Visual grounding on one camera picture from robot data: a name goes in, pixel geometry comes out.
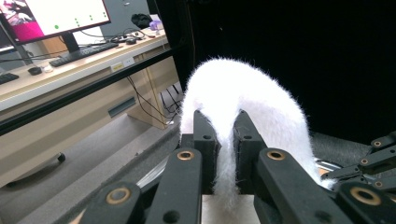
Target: computer mouse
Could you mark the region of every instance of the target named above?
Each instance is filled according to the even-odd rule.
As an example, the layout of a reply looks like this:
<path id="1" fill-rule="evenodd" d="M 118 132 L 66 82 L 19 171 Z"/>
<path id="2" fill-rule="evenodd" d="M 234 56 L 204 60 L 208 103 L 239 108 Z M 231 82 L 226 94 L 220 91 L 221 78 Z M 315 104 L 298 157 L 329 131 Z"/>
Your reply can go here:
<path id="1" fill-rule="evenodd" d="M 29 68 L 29 70 L 27 70 L 27 71 L 28 71 L 28 72 L 30 73 L 30 75 L 32 75 L 32 76 L 35 76 L 35 75 L 38 75 L 38 74 L 41 74 L 41 73 L 42 73 L 40 67 Z"/>
<path id="2" fill-rule="evenodd" d="M 136 44 L 136 38 L 128 38 L 125 40 L 126 45 L 133 45 Z"/>

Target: black cable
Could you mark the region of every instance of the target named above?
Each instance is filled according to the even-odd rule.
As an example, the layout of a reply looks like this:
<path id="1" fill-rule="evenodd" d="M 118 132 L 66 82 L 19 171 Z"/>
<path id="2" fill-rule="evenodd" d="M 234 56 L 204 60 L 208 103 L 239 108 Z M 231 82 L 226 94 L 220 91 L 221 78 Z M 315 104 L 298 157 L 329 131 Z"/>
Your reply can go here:
<path id="1" fill-rule="evenodd" d="M 168 117 L 166 117 L 163 113 L 161 113 L 161 111 L 159 111 L 154 105 L 152 105 L 148 100 L 146 100 L 146 99 L 139 93 L 139 91 L 137 91 L 137 88 L 136 88 L 136 86 L 134 85 L 134 81 L 133 81 L 130 77 L 127 77 L 127 78 L 128 78 L 128 81 L 131 83 L 132 87 L 134 88 L 134 91 L 136 91 L 137 101 L 139 102 L 140 107 L 142 108 L 142 110 L 143 110 L 146 114 L 148 114 L 148 115 L 151 116 L 152 118 L 158 120 L 161 124 L 167 125 L 167 124 L 163 123 L 162 121 L 160 121 L 159 119 L 157 119 L 157 118 L 155 118 L 154 116 L 152 116 L 147 110 L 145 110 L 145 108 L 142 106 L 142 104 L 141 104 L 141 102 L 140 102 L 140 98 L 142 98 L 146 103 L 148 103 L 152 108 L 154 108 L 163 118 L 165 118 L 165 119 L 170 119 L 169 122 L 172 121 L 172 120 L 175 118 L 175 116 L 177 115 L 177 113 L 175 113 L 175 115 L 172 116 L 171 118 L 168 118 Z"/>

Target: bolt hole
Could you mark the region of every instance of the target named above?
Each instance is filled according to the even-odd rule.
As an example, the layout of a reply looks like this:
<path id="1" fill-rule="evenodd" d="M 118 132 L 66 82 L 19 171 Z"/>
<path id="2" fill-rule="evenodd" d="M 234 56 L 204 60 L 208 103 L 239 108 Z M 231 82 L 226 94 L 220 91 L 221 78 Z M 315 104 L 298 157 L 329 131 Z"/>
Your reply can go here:
<path id="1" fill-rule="evenodd" d="M 285 155 L 279 151 L 269 151 L 267 152 L 267 156 L 275 161 L 282 161 L 285 159 Z"/>
<path id="2" fill-rule="evenodd" d="M 315 212 L 315 217 L 318 219 L 320 223 L 323 224 L 332 223 L 332 216 L 327 212 L 318 210 Z"/>
<path id="3" fill-rule="evenodd" d="M 194 157 L 194 154 L 190 151 L 182 151 L 177 153 L 177 157 L 182 161 L 189 161 Z"/>
<path id="4" fill-rule="evenodd" d="M 163 215 L 163 221 L 167 224 L 178 223 L 180 213 L 177 211 L 169 211 Z"/>

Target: brass screw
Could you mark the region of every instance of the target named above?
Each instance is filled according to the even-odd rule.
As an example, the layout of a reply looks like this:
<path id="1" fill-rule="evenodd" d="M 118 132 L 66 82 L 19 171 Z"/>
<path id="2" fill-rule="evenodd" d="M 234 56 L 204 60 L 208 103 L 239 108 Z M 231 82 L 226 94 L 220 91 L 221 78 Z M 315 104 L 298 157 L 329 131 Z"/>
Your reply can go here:
<path id="1" fill-rule="evenodd" d="M 369 205 L 381 204 L 381 199 L 378 197 L 378 195 L 369 189 L 353 187 L 350 190 L 350 194 L 361 203 L 366 203 Z"/>
<path id="2" fill-rule="evenodd" d="M 131 191 L 122 187 L 111 190 L 106 196 L 106 202 L 109 204 L 124 203 L 131 196 Z"/>
<path id="3" fill-rule="evenodd" d="M 375 185 L 376 185 L 377 187 L 381 188 L 381 187 L 382 187 L 382 182 L 381 182 L 381 181 L 376 181 L 376 182 L 375 182 Z"/>

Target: black backdrop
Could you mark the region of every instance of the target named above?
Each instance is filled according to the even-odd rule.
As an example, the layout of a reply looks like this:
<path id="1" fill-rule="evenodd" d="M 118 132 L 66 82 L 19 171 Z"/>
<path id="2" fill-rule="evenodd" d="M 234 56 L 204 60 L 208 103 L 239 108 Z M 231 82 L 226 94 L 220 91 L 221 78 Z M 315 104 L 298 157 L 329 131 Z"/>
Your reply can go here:
<path id="1" fill-rule="evenodd" d="M 395 1 L 207 0 L 187 10 L 195 65 L 227 56 L 259 66 L 315 132 L 369 144 L 396 130 Z"/>

